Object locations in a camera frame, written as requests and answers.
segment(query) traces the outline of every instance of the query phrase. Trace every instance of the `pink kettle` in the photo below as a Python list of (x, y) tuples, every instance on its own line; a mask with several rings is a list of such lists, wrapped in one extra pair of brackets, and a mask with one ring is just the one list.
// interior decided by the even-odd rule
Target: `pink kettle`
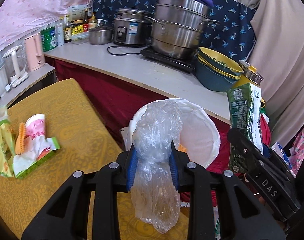
[(42, 67), (45, 64), (45, 58), (40, 33), (25, 38), (24, 44), (29, 70), (33, 71)]

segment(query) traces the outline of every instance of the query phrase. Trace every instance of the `yellow patterned tablecloth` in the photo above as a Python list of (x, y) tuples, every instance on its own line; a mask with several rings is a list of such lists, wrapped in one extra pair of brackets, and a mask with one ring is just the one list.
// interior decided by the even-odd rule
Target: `yellow patterned tablecloth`
[[(56, 137), (61, 149), (24, 179), (0, 176), (0, 215), (19, 239), (37, 212), (73, 171), (97, 171), (116, 160), (121, 152), (73, 79), (42, 89), (9, 109), (16, 130), (20, 122), (39, 113), (45, 114), (47, 137)], [(162, 235), (135, 218), (130, 194), (118, 194), (118, 212), (122, 240), (187, 238), (188, 218), (182, 213), (176, 226)], [(88, 239), (92, 239), (91, 230), (88, 226)]]

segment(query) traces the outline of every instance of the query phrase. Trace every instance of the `rice cooker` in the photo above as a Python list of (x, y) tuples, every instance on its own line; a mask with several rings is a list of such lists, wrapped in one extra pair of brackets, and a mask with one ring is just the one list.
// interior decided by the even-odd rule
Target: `rice cooker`
[(150, 12), (140, 9), (119, 9), (114, 18), (113, 42), (131, 47), (145, 45), (151, 35), (151, 25), (144, 17), (150, 15)]

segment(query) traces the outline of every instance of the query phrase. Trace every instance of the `clear plastic bag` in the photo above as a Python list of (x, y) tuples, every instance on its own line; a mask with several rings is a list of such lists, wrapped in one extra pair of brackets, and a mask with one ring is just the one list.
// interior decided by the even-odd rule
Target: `clear plastic bag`
[(171, 142), (176, 148), (179, 145), (180, 115), (175, 102), (153, 102), (137, 122), (132, 136), (138, 156), (131, 189), (135, 215), (162, 234), (176, 224), (180, 213), (180, 195), (173, 186), (168, 162)]

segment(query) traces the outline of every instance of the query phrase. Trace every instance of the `paper cup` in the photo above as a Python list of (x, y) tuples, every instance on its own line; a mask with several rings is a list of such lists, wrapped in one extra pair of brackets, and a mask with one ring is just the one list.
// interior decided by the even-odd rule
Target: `paper cup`
[(25, 123), (27, 129), (27, 136), (34, 139), (36, 136), (45, 135), (45, 115), (36, 114), (31, 116)]

